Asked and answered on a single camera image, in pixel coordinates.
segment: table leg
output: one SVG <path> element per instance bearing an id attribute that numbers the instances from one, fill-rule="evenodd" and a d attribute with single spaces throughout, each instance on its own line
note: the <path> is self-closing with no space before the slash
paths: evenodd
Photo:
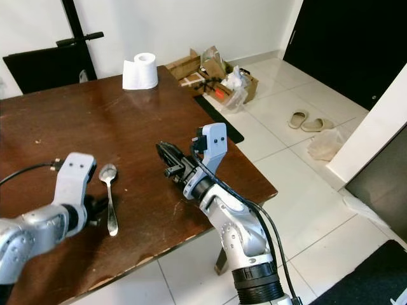
<path id="1" fill-rule="evenodd" d="M 221 253 L 217 257 L 217 261 L 215 264 L 215 271 L 217 275 L 222 275 L 228 269 L 228 261 L 226 258 L 226 253 L 224 252 L 223 248 L 221 249 Z"/>

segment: toilet paper roll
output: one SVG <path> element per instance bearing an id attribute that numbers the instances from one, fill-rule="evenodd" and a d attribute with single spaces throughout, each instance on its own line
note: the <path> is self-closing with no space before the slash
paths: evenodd
<path id="1" fill-rule="evenodd" d="M 150 89 L 157 84 L 158 75 L 154 54 L 140 53 L 134 57 L 134 62 L 124 61 L 123 89 Z"/>

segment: spoon handle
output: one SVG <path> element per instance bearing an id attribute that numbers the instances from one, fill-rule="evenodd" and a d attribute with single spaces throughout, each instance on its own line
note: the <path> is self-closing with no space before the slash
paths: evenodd
<path id="1" fill-rule="evenodd" d="M 117 224 L 116 214 L 114 213 L 112 191 L 110 183 L 107 183 L 107 195 L 109 196 L 109 203 L 107 205 L 107 229 L 109 230 L 110 236 L 116 236 L 119 231 Z"/>

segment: black cable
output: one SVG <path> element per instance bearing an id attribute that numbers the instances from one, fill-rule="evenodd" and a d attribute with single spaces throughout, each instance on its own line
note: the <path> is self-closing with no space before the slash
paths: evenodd
<path id="1" fill-rule="evenodd" d="M 297 298 L 295 291 L 294 291 L 294 287 L 293 284 L 291 283 L 291 279 L 289 276 L 289 272 L 288 272 L 288 267 L 287 267 L 287 262 L 286 262 L 286 257 L 284 256 L 284 250 L 282 248 L 282 244 L 281 244 L 281 239 L 280 239 L 280 235 L 279 232 L 277 231 L 277 227 L 274 224 L 274 221 L 272 220 L 272 218 L 269 216 L 269 214 L 265 211 L 264 208 L 262 208 L 261 206 L 255 204 L 254 202 L 247 200 L 246 198 L 242 197 L 241 195 L 239 195 L 234 189 L 232 189 L 230 186 L 228 186 L 226 183 L 224 183 L 221 179 L 217 178 L 200 160 L 200 158 L 198 157 L 197 153 L 195 152 L 195 148 L 193 145 L 191 145 L 190 147 L 190 151 L 191 151 L 191 155 L 192 158 L 198 163 L 199 167 L 203 170 L 204 173 L 206 173 L 208 175 L 208 177 L 215 183 L 219 184 L 220 187 L 222 187 L 225 191 L 227 191 L 228 193 L 230 193 L 233 197 L 235 197 L 236 199 L 238 199 L 239 201 L 243 202 L 245 205 L 247 205 L 247 207 L 253 209 L 254 211 L 257 211 L 257 213 L 259 213 L 259 211 L 261 211 L 262 213 L 264 213 L 264 215 L 266 216 L 266 218 L 268 219 L 268 221 L 270 221 L 270 224 L 273 227 L 276 239 L 277 239 L 277 244 L 279 246 L 279 251 L 280 251 L 280 256 L 281 256 L 281 261 L 282 261 L 282 265 L 283 265 L 283 269 L 284 269 L 284 273 L 286 275 L 286 279 L 287 279 L 287 284 L 291 293 L 291 297 L 292 298 Z M 270 241 L 268 241 L 270 248 L 272 247 L 272 241 L 270 243 Z"/>
<path id="2" fill-rule="evenodd" d="M 53 162 L 49 162 L 49 163 L 39 163 L 39 164 L 35 164 L 32 166 L 28 166 L 28 167 L 23 168 L 22 170 L 18 170 L 17 172 L 12 173 L 11 175 L 4 178 L 2 181 L 0 181 L 0 186 L 3 185 L 5 182 L 9 181 L 10 179 L 20 175 L 21 173 L 28 172 L 29 170 L 33 170 L 35 168 L 39 168 L 39 167 L 43 167 L 43 166 L 53 166 L 53 165 L 54 165 Z"/>

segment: black cylinder connector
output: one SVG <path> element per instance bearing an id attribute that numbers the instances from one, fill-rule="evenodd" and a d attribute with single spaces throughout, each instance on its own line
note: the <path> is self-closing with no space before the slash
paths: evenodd
<path id="1" fill-rule="evenodd" d="M 272 262 L 236 269 L 232 274 L 241 305 L 269 302 L 284 296 Z"/>

